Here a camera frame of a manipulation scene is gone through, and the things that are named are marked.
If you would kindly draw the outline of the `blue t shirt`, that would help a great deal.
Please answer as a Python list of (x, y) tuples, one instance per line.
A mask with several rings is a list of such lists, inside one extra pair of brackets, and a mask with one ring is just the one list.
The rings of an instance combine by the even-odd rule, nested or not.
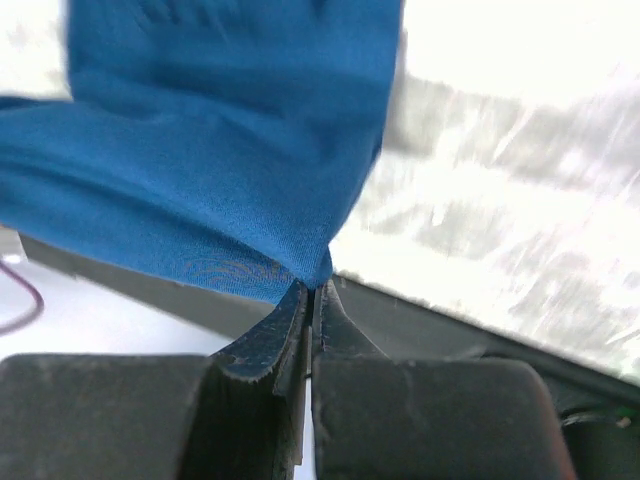
[(72, 1), (72, 97), (1, 101), (1, 221), (275, 303), (332, 274), (380, 151), (398, 1)]

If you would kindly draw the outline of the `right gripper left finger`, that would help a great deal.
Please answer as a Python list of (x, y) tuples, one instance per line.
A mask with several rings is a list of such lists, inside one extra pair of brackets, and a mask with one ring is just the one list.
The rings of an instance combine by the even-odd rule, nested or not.
[(308, 291), (293, 283), (275, 309), (211, 358), (179, 476), (290, 479), (302, 460)]

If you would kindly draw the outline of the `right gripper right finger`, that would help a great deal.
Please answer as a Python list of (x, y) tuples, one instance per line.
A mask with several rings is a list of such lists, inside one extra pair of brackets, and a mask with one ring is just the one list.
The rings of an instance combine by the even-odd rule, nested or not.
[(571, 479), (548, 388), (521, 361), (393, 360), (317, 290), (312, 417), (320, 479)]

